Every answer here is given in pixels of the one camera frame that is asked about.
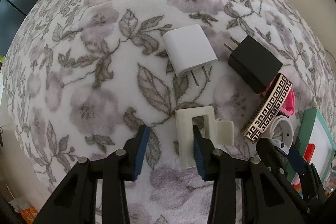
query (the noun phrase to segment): blue gripper pad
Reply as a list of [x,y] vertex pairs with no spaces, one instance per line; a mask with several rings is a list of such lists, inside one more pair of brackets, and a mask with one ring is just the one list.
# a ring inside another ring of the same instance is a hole
[[147,126],[145,126],[145,129],[143,130],[142,138],[140,140],[138,150],[136,152],[136,156],[134,159],[134,171],[133,171],[133,179],[136,180],[138,175],[141,173],[143,158],[145,156],[147,142],[149,138],[149,129]]

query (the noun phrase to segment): green object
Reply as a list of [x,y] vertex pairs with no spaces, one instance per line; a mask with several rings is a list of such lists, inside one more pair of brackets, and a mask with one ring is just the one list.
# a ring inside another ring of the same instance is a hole
[[[323,132],[327,136],[327,139],[330,142],[330,151],[328,153],[328,158],[326,159],[327,164],[324,166],[323,173],[320,174],[321,181],[323,183],[326,179],[327,174],[328,174],[328,170],[329,170],[328,166],[331,165],[331,162],[332,162],[334,154],[335,154],[335,144],[334,144],[334,141],[332,139],[331,133],[329,131],[329,127],[328,127],[326,121],[324,120],[320,110],[314,108],[314,109],[307,109],[307,110],[304,111],[300,131],[299,131],[299,135],[296,139],[295,147],[298,149],[301,157],[303,158],[303,156],[305,155],[305,151],[307,149],[307,146],[308,146],[308,144],[311,140],[311,136],[312,136],[312,133],[313,133],[314,125],[316,123],[316,119],[322,125],[321,129],[323,130]],[[316,130],[318,132],[320,132],[319,129],[320,129],[320,126],[317,126]],[[319,147],[320,146],[319,144],[314,143],[314,142],[312,142],[312,143],[316,145],[314,153],[319,153],[318,150],[323,149],[323,148]],[[289,182],[292,182],[292,180],[294,179],[294,176],[295,176],[295,172],[294,172],[293,168],[291,167],[291,165],[289,163],[286,166],[286,170],[287,170],[287,180]]]

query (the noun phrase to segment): patterned bangle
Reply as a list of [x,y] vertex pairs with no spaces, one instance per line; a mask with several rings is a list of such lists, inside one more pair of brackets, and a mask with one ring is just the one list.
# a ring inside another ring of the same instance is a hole
[[274,78],[271,87],[266,92],[256,112],[254,112],[253,116],[241,129],[241,133],[252,143],[259,140],[271,124],[280,107],[285,102],[292,85],[287,77],[281,73],[278,73]]

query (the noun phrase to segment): white power adapter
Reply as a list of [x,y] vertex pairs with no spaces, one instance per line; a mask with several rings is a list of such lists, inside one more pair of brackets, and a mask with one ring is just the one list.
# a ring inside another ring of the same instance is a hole
[[210,81],[205,67],[216,62],[217,57],[200,25],[190,25],[166,32],[162,38],[177,77],[192,74],[198,86],[193,71],[202,69],[206,80]]

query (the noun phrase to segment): white watch band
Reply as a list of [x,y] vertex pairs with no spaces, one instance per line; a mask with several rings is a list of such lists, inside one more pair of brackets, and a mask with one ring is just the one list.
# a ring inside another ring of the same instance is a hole
[[[279,125],[281,127],[283,137],[282,141],[273,138],[275,127]],[[268,138],[272,145],[278,148],[278,150],[284,155],[288,155],[289,148],[293,143],[294,130],[291,122],[286,116],[276,116],[271,125],[266,129],[262,136],[263,138]]]

